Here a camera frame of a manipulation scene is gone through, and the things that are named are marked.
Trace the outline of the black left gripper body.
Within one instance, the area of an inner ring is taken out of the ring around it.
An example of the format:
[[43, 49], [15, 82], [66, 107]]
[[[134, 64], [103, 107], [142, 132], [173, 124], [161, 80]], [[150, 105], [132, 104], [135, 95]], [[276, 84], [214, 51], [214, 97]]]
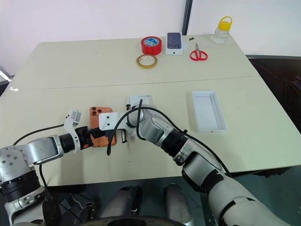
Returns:
[[87, 126], [76, 128], [75, 132], [78, 135], [81, 150], [93, 146], [90, 130]]

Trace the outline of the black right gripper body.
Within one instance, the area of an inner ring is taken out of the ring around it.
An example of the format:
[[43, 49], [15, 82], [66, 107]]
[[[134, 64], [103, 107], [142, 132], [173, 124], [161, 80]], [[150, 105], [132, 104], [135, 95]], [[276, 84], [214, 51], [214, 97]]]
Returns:
[[[118, 129], [117, 131], [119, 131], [121, 133], [121, 141], [122, 143], [126, 143], [127, 142], [127, 131], [125, 129]], [[106, 142], [105, 144], [108, 145], [109, 144], [109, 141], [111, 141], [111, 144], [115, 144], [117, 142], [117, 138], [116, 138], [116, 134], [117, 132], [115, 132], [113, 134], [113, 130], [110, 129], [110, 130], [106, 130], [105, 131], [105, 139], [106, 139]]]

